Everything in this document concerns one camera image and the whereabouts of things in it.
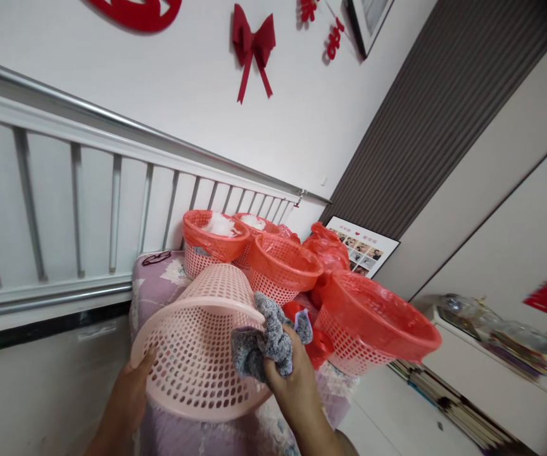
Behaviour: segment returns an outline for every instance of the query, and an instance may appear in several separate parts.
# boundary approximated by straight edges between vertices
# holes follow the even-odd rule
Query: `laundry basket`
[[[255,236],[248,253],[250,286],[279,305],[313,288],[324,268],[318,257],[300,244],[269,233]]]
[[[333,272],[322,296],[314,328],[331,338],[329,361],[347,375],[397,358],[421,363],[440,347],[440,334],[415,307],[360,274]]]
[[[246,276],[231,264],[209,266],[177,301],[156,312],[132,345],[137,366],[148,348],[158,349],[147,379],[157,406],[197,421],[221,422],[250,413],[271,395],[252,377],[234,370],[231,331],[263,329]]]
[[[241,213],[235,214],[234,218],[239,220],[240,222],[242,222],[242,217],[245,216],[245,215],[252,215],[252,214],[249,214],[248,212],[241,212]],[[240,268],[243,268],[243,269],[249,268],[249,265],[248,265],[248,252],[250,251],[250,246],[252,245],[252,243],[255,239],[255,236],[261,234],[262,232],[268,232],[268,233],[271,233],[271,234],[278,234],[280,232],[280,229],[278,228],[278,225],[276,225],[274,223],[271,223],[269,220],[265,220],[264,218],[259,217],[257,215],[255,215],[255,217],[258,220],[261,220],[262,222],[265,222],[265,228],[263,228],[262,230],[258,230],[257,228],[254,228],[254,227],[251,227],[249,225],[244,224],[248,228],[248,231],[250,232],[250,236],[248,237],[248,242],[244,246],[244,251],[242,252],[242,254],[239,257],[237,257],[234,260],[234,264],[239,266]]]
[[[204,231],[212,211],[191,210],[183,216],[183,236],[185,237],[185,272],[190,279],[195,279],[200,272],[213,264],[230,263],[244,250],[249,236],[248,227],[238,220],[225,215],[235,222],[240,232],[236,237],[219,236]]]

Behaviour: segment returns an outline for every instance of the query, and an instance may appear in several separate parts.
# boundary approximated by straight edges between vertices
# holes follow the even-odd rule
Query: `eyeglasses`
[[[157,255],[149,255],[147,258],[145,258],[142,261],[141,264],[143,266],[149,266],[149,265],[152,265],[152,264],[160,263],[160,262],[170,258],[170,255],[172,255],[172,252],[170,250],[159,252]]]

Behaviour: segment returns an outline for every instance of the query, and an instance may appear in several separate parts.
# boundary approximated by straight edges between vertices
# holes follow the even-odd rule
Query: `metal bed headboard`
[[[330,202],[0,67],[0,315],[129,292],[186,210],[279,224],[302,197]]]

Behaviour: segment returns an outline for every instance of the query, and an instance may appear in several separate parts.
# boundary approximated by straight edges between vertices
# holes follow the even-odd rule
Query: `picture frame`
[[[364,58],[368,57],[393,4],[394,0],[348,0],[349,20]]]
[[[332,217],[326,228],[337,235],[348,249],[349,268],[372,279],[400,245],[400,241]]]

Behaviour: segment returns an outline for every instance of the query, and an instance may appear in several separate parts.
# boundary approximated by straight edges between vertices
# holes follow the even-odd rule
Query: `gray rag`
[[[265,333],[253,327],[242,327],[231,332],[231,352],[234,367],[240,377],[254,377],[269,385],[263,357],[272,359],[284,378],[292,374],[292,342],[282,325],[293,326],[282,308],[263,293],[255,293],[256,308],[265,317]],[[305,345],[312,341],[313,332],[307,311],[297,313],[294,330]]]

